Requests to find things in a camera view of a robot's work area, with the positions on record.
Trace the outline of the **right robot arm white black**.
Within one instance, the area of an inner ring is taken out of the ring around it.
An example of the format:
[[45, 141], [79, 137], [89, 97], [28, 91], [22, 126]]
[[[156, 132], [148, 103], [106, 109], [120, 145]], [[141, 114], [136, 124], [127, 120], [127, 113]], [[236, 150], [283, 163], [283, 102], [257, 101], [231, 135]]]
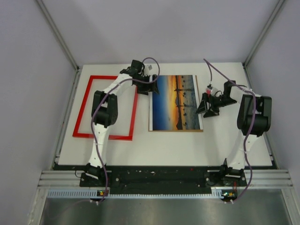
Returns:
[[240, 105], [237, 114], [239, 134], [233, 150], [225, 158], [218, 172], [219, 181], [226, 186], [231, 185], [236, 178], [242, 177], [252, 146], [271, 126], [272, 98], [257, 95], [233, 80], [224, 83], [224, 91], [219, 96], [212, 94], [209, 85], [202, 94], [196, 114], [202, 114], [204, 118], [218, 116], [221, 107], [235, 103]]

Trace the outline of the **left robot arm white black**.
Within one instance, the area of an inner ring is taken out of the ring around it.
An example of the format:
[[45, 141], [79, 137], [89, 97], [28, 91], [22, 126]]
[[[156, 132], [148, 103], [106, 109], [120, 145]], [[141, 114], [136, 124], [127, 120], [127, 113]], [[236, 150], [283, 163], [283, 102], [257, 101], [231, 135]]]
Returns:
[[152, 57], [143, 61], [132, 60], [131, 65], [121, 70], [117, 78], [106, 89], [96, 91], [92, 102], [90, 127], [93, 147], [85, 173], [96, 186], [108, 180], [106, 164], [106, 147], [112, 126], [118, 118], [118, 97], [127, 88], [136, 86], [139, 94], [159, 93], [157, 79], [160, 65]]

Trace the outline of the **red picture frame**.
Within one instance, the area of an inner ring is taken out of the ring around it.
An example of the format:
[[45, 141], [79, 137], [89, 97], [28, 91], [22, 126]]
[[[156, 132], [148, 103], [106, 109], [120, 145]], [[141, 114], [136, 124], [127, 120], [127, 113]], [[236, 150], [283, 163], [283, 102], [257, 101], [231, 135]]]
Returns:
[[[82, 98], [77, 120], [75, 123], [73, 137], [92, 138], [90, 121], [94, 92], [102, 90], [110, 85], [117, 76], [91, 75]], [[137, 88], [131, 86], [118, 97], [118, 119], [113, 125], [109, 140], [131, 141], [133, 139], [135, 116], [138, 102]]]

